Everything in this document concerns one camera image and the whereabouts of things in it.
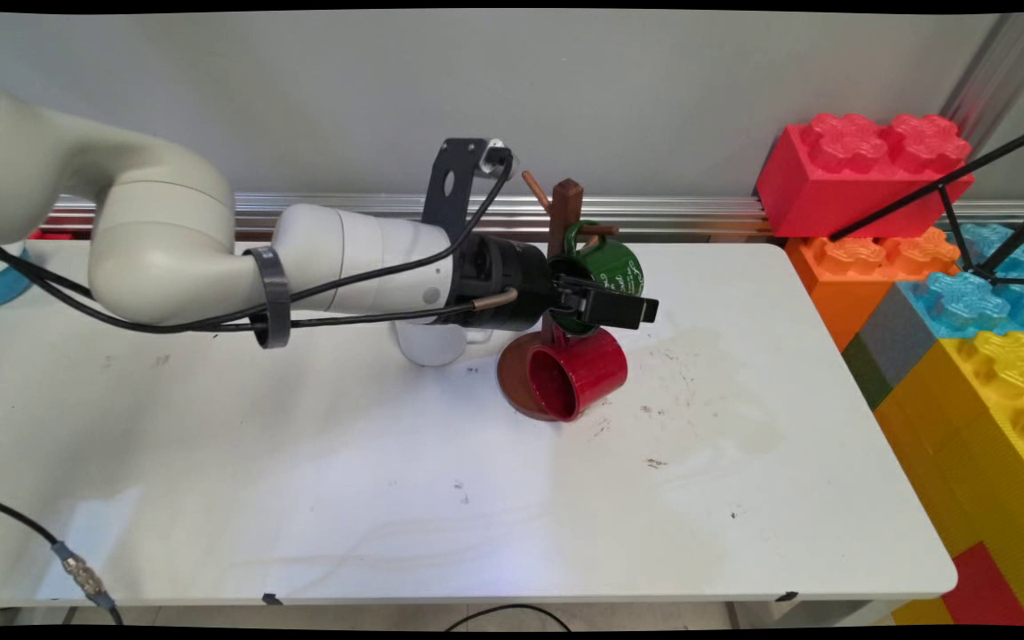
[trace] mug stand base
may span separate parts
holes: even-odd
[[[556,418],[545,413],[531,390],[531,382],[528,381],[528,349],[540,344],[540,332],[524,334],[512,340],[496,364],[496,379],[501,382],[504,398],[512,409],[536,421],[554,422]]]

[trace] green mug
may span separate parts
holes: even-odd
[[[593,280],[613,292],[633,296],[643,294],[643,267],[627,245],[598,236],[595,244],[584,245],[577,251],[577,234],[583,226],[598,225],[594,219],[581,219],[563,237],[563,255],[551,262],[553,271],[565,272],[578,279]],[[585,336],[595,331],[594,326],[581,323],[569,315],[553,314],[556,325],[573,336]]]

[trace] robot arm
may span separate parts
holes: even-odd
[[[97,203],[89,287],[127,321],[171,325],[264,300],[255,260],[234,255],[234,200],[199,155],[152,135],[27,104],[0,91],[0,244],[37,229],[61,194]],[[296,206],[273,241],[292,292],[437,253],[437,226]],[[409,311],[446,303],[452,259],[301,300],[300,308]]]
[[[272,239],[290,294],[446,252],[462,239],[473,175],[511,171],[499,140],[449,138],[434,162],[422,222],[319,206],[292,206]],[[450,173],[451,189],[444,190]],[[172,142],[27,104],[0,91],[0,244],[40,226],[61,194],[97,203],[89,256],[93,299],[126,321],[178,325],[266,300],[252,256],[236,255],[234,202],[226,179]],[[293,303],[341,313],[443,307],[425,319],[522,331],[552,309],[592,325],[637,328],[656,300],[552,272],[532,245],[463,237],[446,258]],[[515,295],[504,295],[515,289]]]

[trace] mug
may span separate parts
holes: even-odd
[[[643,267],[634,252],[617,240],[598,236],[598,242],[587,244],[577,251],[577,234],[583,226],[594,224],[594,219],[581,219],[563,236],[563,254],[549,259],[553,272],[563,272],[578,279],[593,280],[613,292],[634,296],[643,294]],[[563,331],[573,336],[585,336],[595,331],[593,325],[581,323],[569,315],[553,313],[552,317]]]
[[[606,329],[582,339],[556,331],[554,344],[528,349],[528,384],[549,416],[570,422],[627,381],[627,356]]]

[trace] red mug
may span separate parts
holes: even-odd
[[[605,329],[598,328],[582,339],[556,331],[553,344],[528,350],[532,393],[557,421],[573,421],[626,381],[627,356]]]

